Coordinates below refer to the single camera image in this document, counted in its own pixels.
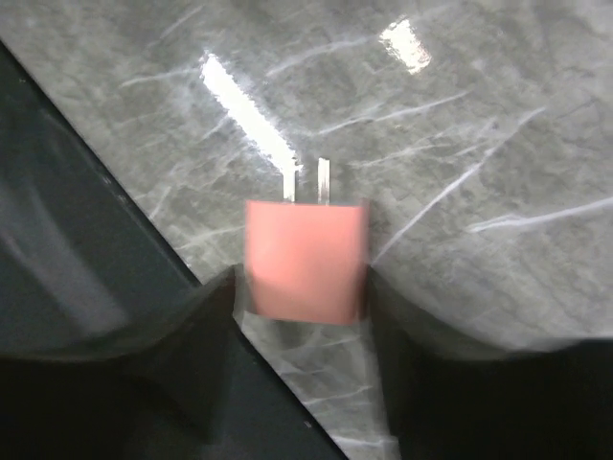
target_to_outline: gray marble surface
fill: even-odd
[[[610,0],[2,0],[0,35],[203,280],[297,155],[373,263],[506,347],[613,330]],[[394,458],[357,329],[244,330],[352,459]]]

